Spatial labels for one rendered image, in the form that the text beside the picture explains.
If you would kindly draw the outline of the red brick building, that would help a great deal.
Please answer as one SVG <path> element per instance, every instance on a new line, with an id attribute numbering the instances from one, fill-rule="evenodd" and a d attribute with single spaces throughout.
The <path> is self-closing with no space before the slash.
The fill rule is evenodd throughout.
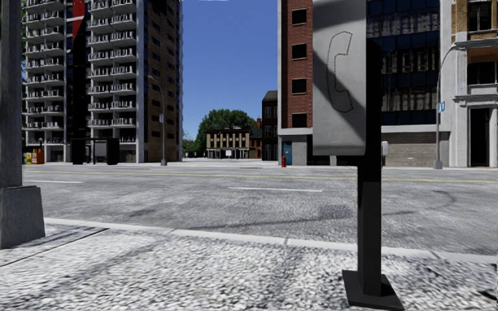
<path id="1" fill-rule="evenodd" d="M 330 165 L 313 154 L 313 0 L 278 0 L 278 158 Z"/>
<path id="2" fill-rule="evenodd" d="M 257 118 L 256 123 L 250 128 L 250 159 L 261 159 L 261 143 L 262 143 L 262 120 Z"/>

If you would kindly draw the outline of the tan low building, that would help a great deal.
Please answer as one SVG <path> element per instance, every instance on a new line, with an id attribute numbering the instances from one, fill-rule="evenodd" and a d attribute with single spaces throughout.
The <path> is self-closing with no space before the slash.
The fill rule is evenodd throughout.
<path id="1" fill-rule="evenodd" d="M 249 129 L 232 128 L 206 132 L 206 152 L 210 159 L 247 159 L 249 149 Z"/>

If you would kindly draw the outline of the dark brick building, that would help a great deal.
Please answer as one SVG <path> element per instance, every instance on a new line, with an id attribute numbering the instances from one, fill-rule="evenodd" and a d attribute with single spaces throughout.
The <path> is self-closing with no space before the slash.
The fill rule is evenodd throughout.
<path id="1" fill-rule="evenodd" d="M 278 92 L 268 91 L 262 100 L 262 160 L 278 159 Z"/>

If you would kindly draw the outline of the trees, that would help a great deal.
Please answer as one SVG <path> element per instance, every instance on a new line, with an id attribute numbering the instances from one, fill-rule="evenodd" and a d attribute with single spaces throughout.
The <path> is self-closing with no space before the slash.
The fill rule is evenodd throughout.
<path id="1" fill-rule="evenodd" d="M 251 128 L 256 120 L 242 110 L 213 109 L 201 120 L 195 140 L 183 139 L 183 155 L 187 152 L 190 156 L 194 152 L 203 156 L 206 151 L 206 132 L 208 130 L 223 130 L 225 128 Z"/>

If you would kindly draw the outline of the grey street lamp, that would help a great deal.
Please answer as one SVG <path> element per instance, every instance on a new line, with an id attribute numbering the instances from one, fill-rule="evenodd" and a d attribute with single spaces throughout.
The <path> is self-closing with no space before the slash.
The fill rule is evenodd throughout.
<path id="1" fill-rule="evenodd" d="M 161 93 L 161 109 L 162 109 L 162 159 L 161 166 L 167 166 L 167 158 L 166 158 L 166 134 L 165 134 L 165 100 L 164 94 L 161 89 L 160 83 L 152 76 L 148 75 L 148 79 L 153 80 L 158 86 L 159 92 Z"/>
<path id="2" fill-rule="evenodd" d="M 439 109 L 440 107 L 440 81 L 441 81 L 441 76 L 442 76 L 442 68 L 444 66 L 444 62 L 449 55 L 449 53 L 455 49 L 458 49 L 458 45 L 453 43 L 449 46 L 448 51 L 445 53 L 444 57 L 440 60 L 440 67 L 439 67 L 439 72 L 438 72 L 438 80 L 437 80 L 437 85 L 436 85 L 436 98 L 437 98 L 437 103 L 436 103 L 436 159 L 434 160 L 433 163 L 433 168 L 436 170 L 441 170 L 443 169 L 443 163 L 440 159 L 440 114 L 441 110 Z"/>

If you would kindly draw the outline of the black bus shelter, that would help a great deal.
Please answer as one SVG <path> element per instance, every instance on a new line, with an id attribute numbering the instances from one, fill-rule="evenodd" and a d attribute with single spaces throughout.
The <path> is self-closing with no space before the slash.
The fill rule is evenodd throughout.
<path id="1" fill-rule="evenodd" d="M 105 161 L 108 165 L 116 165 L 120 159 L 120 143 L 112 137 L 84 137 L 70 139 L 71 160 L 74 165 L 82 165 L 90 161 Z"/>

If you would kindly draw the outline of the pale balconied tower building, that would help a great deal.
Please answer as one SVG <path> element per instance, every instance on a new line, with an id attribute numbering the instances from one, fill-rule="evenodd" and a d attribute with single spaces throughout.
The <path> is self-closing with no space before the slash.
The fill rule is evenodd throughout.
<path id="1" fill-rule="evenodd" d="M 70 139 L 112 137 L 120 162 L 182 160 L 182 0 L 21 0 L 26 151 L 69 162 Z"/>

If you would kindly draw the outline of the glass tower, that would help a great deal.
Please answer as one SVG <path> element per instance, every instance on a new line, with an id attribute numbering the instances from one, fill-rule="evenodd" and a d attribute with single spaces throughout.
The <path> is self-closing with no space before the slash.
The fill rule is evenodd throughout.
<path id="1" fill-rule="evenodd" d="M 436 159 L 439 0 L 367 0 L 366 36 L 382 48 L 382 139 L 386 166 L 431 167 Z"/>

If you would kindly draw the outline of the pale stone building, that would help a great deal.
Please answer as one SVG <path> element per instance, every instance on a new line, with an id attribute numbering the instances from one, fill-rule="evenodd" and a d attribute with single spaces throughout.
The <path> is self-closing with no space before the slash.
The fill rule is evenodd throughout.
<path id="1" fill-rule="evenodd" d="M 442 159 L 498 165 L 498 0 L 440 0 Z"/>

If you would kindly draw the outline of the grey pole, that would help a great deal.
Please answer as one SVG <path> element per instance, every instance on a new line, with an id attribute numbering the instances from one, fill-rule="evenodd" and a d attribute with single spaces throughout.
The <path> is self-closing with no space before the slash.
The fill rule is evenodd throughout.
<path id="1" fill-rule="evenodd" d="M 21 0 L 1 0 L 0 249 L 45 236 L 41 189 L 24 186 L 21 134 Z"/>

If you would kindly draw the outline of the grey phone box on post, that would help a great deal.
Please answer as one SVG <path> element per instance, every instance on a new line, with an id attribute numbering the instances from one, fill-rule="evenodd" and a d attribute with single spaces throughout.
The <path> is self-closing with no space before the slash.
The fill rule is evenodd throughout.
<path id="1" fill-rule="evenodd" d="M 348 303 L 404 311 L 381 272 L 381 48 L 366 37 L 366 0 L 313 0 L 313 152 L 357 166 L 357 269 Z"/>

